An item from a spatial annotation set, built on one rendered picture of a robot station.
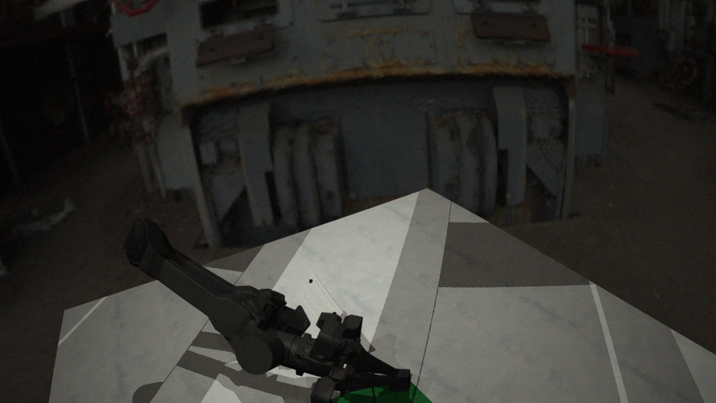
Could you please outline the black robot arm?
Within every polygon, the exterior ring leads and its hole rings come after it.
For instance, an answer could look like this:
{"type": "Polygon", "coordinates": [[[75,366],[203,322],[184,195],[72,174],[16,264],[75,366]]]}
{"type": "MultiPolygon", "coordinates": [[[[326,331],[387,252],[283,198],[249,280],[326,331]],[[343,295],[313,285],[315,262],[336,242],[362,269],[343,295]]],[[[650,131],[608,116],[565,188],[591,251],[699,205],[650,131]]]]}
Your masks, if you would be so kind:
{"type": "MultiPolygon", "coordinates": [[[[300,304],[294,310],[275,290],[232,285],[174,249],[156,222],[145,216],[135,219],[124,249],[130,264],[207,315],[244,372],[261,375],[279,365],[289,368],[293,341],[311,326],[300,304]]],[[[336,313],[321,313],[315,325],[319,336],[308,338],[311,350],[300,357],[331,372],[333,352],[342,346],[347,326],[336,313]]]]}

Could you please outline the green circuit board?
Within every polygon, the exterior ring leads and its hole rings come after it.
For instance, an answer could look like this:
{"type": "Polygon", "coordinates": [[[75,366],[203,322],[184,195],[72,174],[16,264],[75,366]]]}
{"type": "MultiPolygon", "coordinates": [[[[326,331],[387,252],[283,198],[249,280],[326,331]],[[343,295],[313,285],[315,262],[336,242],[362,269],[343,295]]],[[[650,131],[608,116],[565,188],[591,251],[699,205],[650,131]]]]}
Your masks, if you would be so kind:
{"type": "MultiPolygon", "coordinates": [[[[389,391],[389,385],[374,387],[375,403],[432,403],[414,383],[410,382],[409,392],[389,391]]],[[[333,403],[374,403],[373,389],[364,388],[355,392],[345,393],[332,399],[333,403]]]]}

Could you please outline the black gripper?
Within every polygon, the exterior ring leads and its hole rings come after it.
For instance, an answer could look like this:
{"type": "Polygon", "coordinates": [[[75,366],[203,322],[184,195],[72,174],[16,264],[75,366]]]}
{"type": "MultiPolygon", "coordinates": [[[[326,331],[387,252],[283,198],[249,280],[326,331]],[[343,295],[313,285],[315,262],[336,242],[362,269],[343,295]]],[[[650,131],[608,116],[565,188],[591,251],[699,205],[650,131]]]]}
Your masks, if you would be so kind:
{"type": "Polygon", "coordinates": [[[387,367],[395,369],[382,360],[369,354],[361,346],[362,317],[348,315],[343,320],[347,330],[343,331],[342,346],[333,352],[331,361],[332,371],[319,369],[301,359],[302,352],[310,352],[312,345],[307,344],[311,334],[305,332],[304,336],[297,336],[293,341],[288,357],[288,366],[296,370],[296,375],[302,377],[303,373],[311,373],[318,378],[311,393],[311,403],[333,403],[331,396],[333,390],[345,393],[363,390],[364,388],[382,387],[390,385],[393,378],[373,373],[377,369],[386,370],[387,367]],[[343,365],[347,364],[346,368],[343,365]]]}

